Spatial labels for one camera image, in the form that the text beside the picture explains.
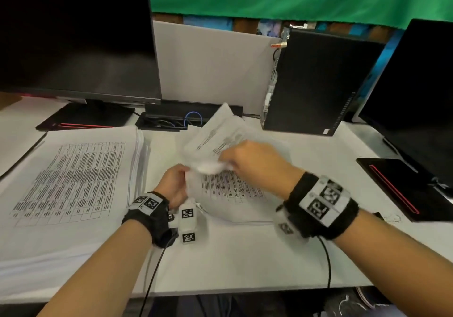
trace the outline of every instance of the white desk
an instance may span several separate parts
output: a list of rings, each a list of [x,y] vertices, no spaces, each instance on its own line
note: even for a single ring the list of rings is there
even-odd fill
[[[32,111],[23,111],[28,118],[36,113],[36,122],[30,132],[42,121],[42,110],[36,112],[39,105],[42,104],[48,115],[55,111],[39,101],[42,99],[35,100],[36,107]],[[21,104],[17,103],[16,111],[20,110]],[[131,117],[129,124],[133,125],[136,119],[135,115]],[[258,120],[246,118],[246,122],[260,127]],[[151,141],[146,188],[152,189],[163,172],[179,162],[174,146],[176,133],[144,131],[144,135]],[[400,222],[392,224],[453,261],[453,241],[450,238],[453,225],[410,223],[356,163],[357,157],[393,156],[374,129],[341,123],[333,137],[277,132],[272,132],[272,135],[288,142],[295,165],[335,179],[348,188],[361,207],[371,212],[379,211],[390,220],[400,218]],[[310,240],[295,252],[277,238],[271,225],[233,226],[211,219],[202,220],[202,238],[198,243],[183,246],[177,241],[167,249],[151,288],[152,295],[323,288],[327,285],[327,261],[318,240]],[[370,285],[342,251],[333,243],[326,243],[331,258],[332,287]],[[157,257],[156,251],[146,280],[148,261],[145,262],[133,296],[144,295]],[[57,290],[51,288],[16,294],[0,298],[0,301],[47,301]]]

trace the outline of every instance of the monitor base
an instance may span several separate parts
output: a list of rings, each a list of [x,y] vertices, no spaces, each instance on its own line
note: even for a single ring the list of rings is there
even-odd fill
[[[38,131],[74,129],[98,129],[124,126],[135,111],[134,108],[100,100],[86,100],[86,104],[71,102],[51,115]]]
[[[403,161],[358,158],[357,163],[412,222],[453,221],[453,204]]]

